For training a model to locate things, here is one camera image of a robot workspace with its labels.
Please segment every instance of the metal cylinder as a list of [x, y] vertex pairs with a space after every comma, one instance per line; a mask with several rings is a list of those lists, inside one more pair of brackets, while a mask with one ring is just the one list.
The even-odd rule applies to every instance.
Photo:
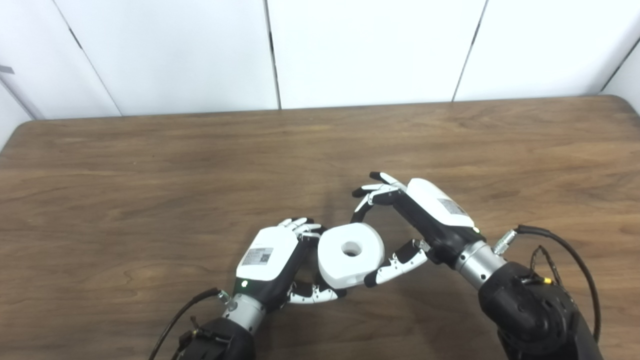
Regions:
[[253, 335], [266, 313], [264, 306], [258, 300], [244, 294], [236, 294], [227, 303], [227, 310], [222, 314], [222, 317], [244, 327]]
[[515, 230], [507, 231], [507, 233], [500, 240], [498, 240], [497, 243], [495, 243], [495, 246], [493, 246], [493, 249], [492, 249], [493, 253], [496, 255], [504, 254], [504, 252], [507, 251], [507, 249], [509, 248], [509, 245], [511, 245], [511, 243], [513, 242], [517, 234], [518, 233], [516, 233]]
[[468, 246], [458, 257], [456, 270], [475, 288], [479, 289], [491, 275], [507, 262], [496, 255], [484, 241]]

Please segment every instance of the robotic hand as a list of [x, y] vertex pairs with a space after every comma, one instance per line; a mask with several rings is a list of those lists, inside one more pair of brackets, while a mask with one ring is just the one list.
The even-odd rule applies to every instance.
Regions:
[[236, 269], [233, 297], [217, 289], [205, 291], [183, 307], [165, 329], [149, 357], [156, 353], [177, 319], [193, 304], [217, 296], [226, 309], [221, 317], [183, 334], [172, 359], [255, 359], [253, 335], [262, 319], [286, 303], [313, 304], [346, 295], [318, 277], [317, 284], [294, 281], [309, 249], [317, 247], [325, 228], [311, 218], [290, 218], [258, 232]]
[[[370, 177], [382, 184], [364, 185], [353, 192], [354, 197], [364, 198], [351, 222], [363, 221], [374, 205], [393, 205], [424, 236], [420, 242], [413, 240], [417, 244], [414, 248], [424, 250], [434, 263], [445, 263], [455, 269], [478, 290], [480, 307], [498, 326], [498, 337], [510, 360], [602, 360], [597, 345], [600, 307], [595, 284], [580, 256], [566, 241], [548, 230], [520, 225], [491, 248], [467, 213], [429, 181], [412, 179], [405, 186], [381, 172], [372, 172]], [[515, 236], [523, 233], [552, 238], [578, 262], [593, 298], [596, 318], [593, 335], [543, 248], [540, 247], [556, 275], [555, 282], [534, 271], [535, 253], [530, 268], [502, 257]], [[401, 267], [414, 264], [397, 253], [390, 261], [403, 258]], [[367, 285], [384, 280], [380, 274], [389, 273], [386, 269], [394, 269], [394, 275], [399, 275], [393, 263], [383, 264], [377, 274], [369, 274]]]

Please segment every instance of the wood grain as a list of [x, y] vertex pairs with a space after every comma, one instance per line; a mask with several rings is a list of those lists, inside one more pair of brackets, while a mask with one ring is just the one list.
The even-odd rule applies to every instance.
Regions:
[[[262, 227], [345, 224], [372, 170], [424, 177], [483, 233], [548, 227], [600, 290], [607, 359], [640, 354], [640, 122], [615, 97], [29, 122], [0, 154], [0, 357], [144, 359], [176, 310], [229, 289]], [[368, 222], [393, 250], [391, 208]], [[544, 243], [591, 324], [588, 288]], [[205, 321], [220, 304], [196, 306]], [[176, 326], [158, 359], [168, 358]], [[504, 359], [475, 291], [426, 264], [344, 300], [288, 306], [257, 335], [267, 359]]]

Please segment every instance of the white wall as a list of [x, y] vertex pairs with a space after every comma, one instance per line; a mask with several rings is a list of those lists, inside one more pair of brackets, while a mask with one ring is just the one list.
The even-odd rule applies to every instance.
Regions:
[[4, 83], [0, 81], [0, 149], [9, 140], [13, 130], [21, 123], [29, 120], [31, 120], [29, 114], [16, 101]]
[[[638, 0], [0, 1], [35, 119], [597, 94], [640, 38]], [[638, 52], [605, 91], [636, 108]]]
[[2, 0], [0, 79], [36, 119], [120, 116], [51, 0]]
[[282, 108], [451, 101], [484, 0], [268, 0]]
[[597, 94], [639, 37], [638, 0], [489, 0], [455, 100]]
[[640, 113], [640, 46], [636, 46], [602, 93], [622, 97]]
[[123, 115], [278, 108], [262, 0], [56, 0]]

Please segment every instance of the black cable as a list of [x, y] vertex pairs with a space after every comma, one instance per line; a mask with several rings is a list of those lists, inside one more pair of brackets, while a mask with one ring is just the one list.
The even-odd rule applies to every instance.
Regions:
[[195, 304], [199, 303], [200, 301], [203, 301], [206, 298], [218, 296], [219, 293], [220, 293], [220, 290], [218, 290], [217, 288], [213, 288], [213, 289], [209, 289], [207, 291], [203, 291], [203, 292], [199, 293], [198, 295], [194, 296], [193, 299], [189, 300], [189, 302], [186, 303], [182, 307], [182, 309], [180, 309], [180, 311], [178, 311], [178, 313], [171, 319], [171, 321], [169, 322], [169, 325], [167, 325], [164, 328], [164, 331], [160, 335], [160, 338], [158, 339], [156, 345], [154, 346], [154, 349], [151, 350], [151, 355], [149, 355], [149, 360], [154, 360], [156, 358], [156, 354], [158, 353], [158, 350], [160, 350], [160, 346], [162, 346], [162, 343], [164, 342], [164, 339], [166, 338], [166, 336], [169, 335], [169, 332], [171, 331], [171, 329], [173, 328], [175, 323], [178, 322], [178, 319], [191, 306], [194, 306]]
[[600, 339], [600, 328], [602, 326], [602, 314], [600, 313], [600, 299], [598, 298], [598, 290], [596, 289], [596, 284], [593, 281], [591, 272], [589, 271], [589, 268], [584, 263], [580, 255], [578, 255], [575, 249], [566, 240], [562, 239], [560, 236], [552, 233], [547, 229], [542, 229], [541, 227], [534, 227], [534, 226], [527, 226], [527, 225], [518, 225], [518, 227], [514, 230], [518, 234], [533, 234], [533, 235], [544, 236], [546, 238], [553, 239], [556, 242], [558, 242], [562, 247], [564, 247], [564, 249], [567, 250], [569, 254], [571, 254], [575, 262], [580, 267], [580, 270], [582, 270], [582, 273], [584, 274], [584, 277], [586, 278], [587, 283], [589, 284], [589, 290], [591, 291], [591, 301], [593, 303], [593, 316], [595, 318], [594, 319], [595, 324], [593, 326], [593, 338], [597, 343], [598, 340]]
[[564, 287], [562, 285], [562, 279], [560, 279], [560, 273], [558, 272], [558, 268], [556, 267], [556, 263], [551, 258], [551, 255], [549, 254], [549, 251], [547, 251], [545, 249], [545, 247], [542, 246], [542, 245], [538, 245], [538, 248], [536, 250], [534, 250], [533, 254], [531, 254], [531, 262], [530, 262], [530, 265], [529, 265], [529, 268], [531, 269], [531, 276], [533, 276], [533, 273], [536, 271], [536, 257], [538, 256], [539, 252], [542, 252], [542, 254], [547, 259], [547, 264], [549, 264], [549, 267], [551, 268], [551, 272], [554, 274], [554, 279], [556, 280], [556, 283], [558, 285]]

